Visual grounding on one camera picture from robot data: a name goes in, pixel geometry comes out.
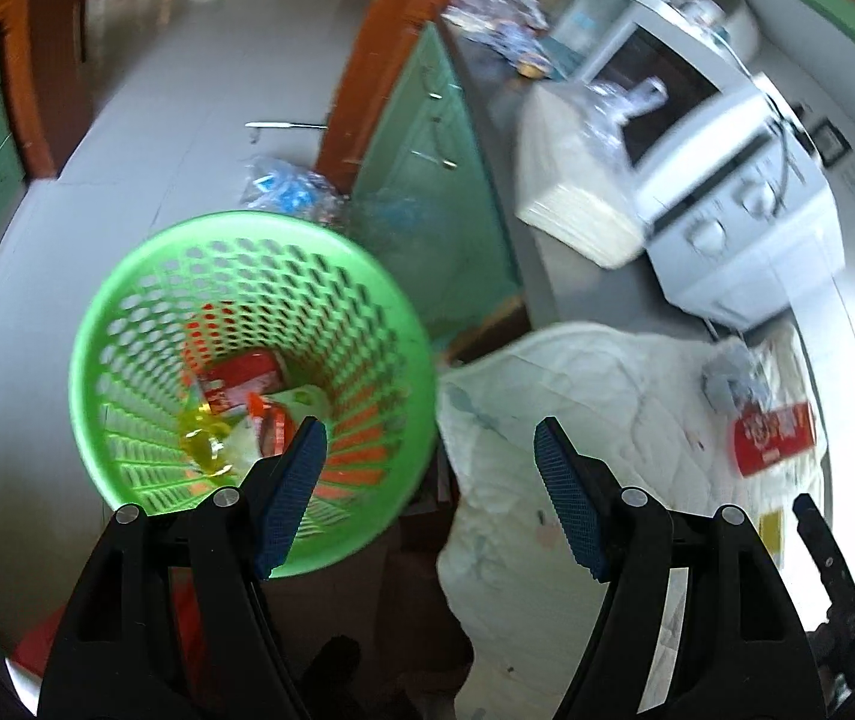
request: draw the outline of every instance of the red packaging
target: red packaging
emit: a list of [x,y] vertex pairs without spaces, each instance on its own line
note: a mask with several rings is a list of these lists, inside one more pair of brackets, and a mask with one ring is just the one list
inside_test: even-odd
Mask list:
[[282,357],[270,349],[253,349],[213,362],[198,374],[213,415],[239,413],[248,405],[248,394],[270,394],[286,389]]
[[248,413],[258,435],[260,456],[272,458],[284,454],[287,445],[294,440],[294,433],[298,432],[288,410],[252,394],[248,396]]
[[769,413],[747,413],[733,423],[733,456],[744,476],[800,454],[814,442],[808,401]]

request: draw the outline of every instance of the screw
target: screw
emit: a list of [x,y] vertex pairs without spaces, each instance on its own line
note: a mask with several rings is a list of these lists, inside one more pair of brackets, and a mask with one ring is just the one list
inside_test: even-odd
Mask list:
[[730,522],[731,525],[741,525],[744,522],[744,512],[741,512],[736,506],[725,506],[721,512],[721,517],[726,522]]
[[647,493],[644,490],[637,488],[627,488],[620,494],[620,499],[628,506],[635,509],[640,509],[642,506],[647,506]]
[[233,506],[241,499],[241,493],[235,488],[223,488],[214,493],[214,506],[219,506],[221,509]]
[[136,507],[133,503],[128,503],[126,506],[122,506],[120,509],[117,509],[117,512],[114,512],[114,517],[121,525],[127,525],[128,523],[134,522],[140,516],[140,509]]

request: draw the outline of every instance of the clear plastic bag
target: clear plastic bag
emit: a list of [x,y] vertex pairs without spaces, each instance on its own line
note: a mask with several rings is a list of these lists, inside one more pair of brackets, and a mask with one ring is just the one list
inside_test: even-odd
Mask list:
[[541,79],[551,73],[550,61],[534,33],[547,28],[536,0],[450,0],[443,16],[470,40],[505,56],[521,74]]
[[319,173],[282,159],[257,156],[248,165],[248,185],[241,205],[338,227],[344,218],[344,199]]
[[667,101],[667,87],[656,76],[627,90],[616,83],[565,84],[563,96],[574,103],[583,116],[581,134],[587,147],[617,176],[625,191],[632,194],[631,161],[624,146],[624,124],[630,119],[656,111]]
[[704,396],[712,408],[731,419],[748,407],[770,410],[773,394],[760,359],[744,343],[730,343],[704,366]]

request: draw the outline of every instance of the microwave knob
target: microwave knob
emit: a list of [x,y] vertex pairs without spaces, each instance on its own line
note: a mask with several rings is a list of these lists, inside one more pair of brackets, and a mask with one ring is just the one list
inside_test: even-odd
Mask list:
[[727,233],[716,218],[702,218],[688,231],[693,250],[706,257],[716,257],[727,245]]
[[778,196],[767,181],[745,181],[737,192],[737,201],[754,218],[770,218]]

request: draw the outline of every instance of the blue gripper pad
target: blue gripper pad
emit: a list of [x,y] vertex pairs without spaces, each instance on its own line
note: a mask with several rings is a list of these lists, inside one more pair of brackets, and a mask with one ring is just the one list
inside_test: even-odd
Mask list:
[[260,579],[267,579],[287,560],[320,470],[328,459],[328,431],[320,420],[306,426],[304,440],[295,451],[294,457],[284,458],[286,467],[280,483],[261,515],[260,543],[254,558]]
[[574,560],[589,569],[597,581],[608,581],[611,567],[604,554],[600,517],[571,467],[577,455],[571,456],[569,443],[555,435],[550,422],[544,420],[534,432],[534,462],[554,504],[563,534],[568,537]]

